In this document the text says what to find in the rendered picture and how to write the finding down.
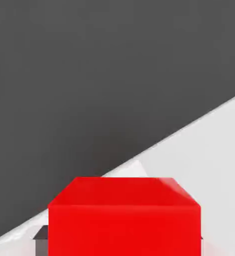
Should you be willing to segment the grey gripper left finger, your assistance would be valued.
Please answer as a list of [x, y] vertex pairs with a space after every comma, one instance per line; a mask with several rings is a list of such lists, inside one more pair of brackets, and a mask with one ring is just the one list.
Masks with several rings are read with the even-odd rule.
[[35, 256], [49, 256], [48, 225], [43, 225], [33, 237], [35, 241]]

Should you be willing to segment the small red cube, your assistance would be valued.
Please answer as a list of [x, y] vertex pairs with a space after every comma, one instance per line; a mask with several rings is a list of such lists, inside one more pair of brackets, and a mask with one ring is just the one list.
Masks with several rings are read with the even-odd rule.
[[201, 240], [173, 178], [76, 177], [48, 205], [49, 256], [202, 256]]

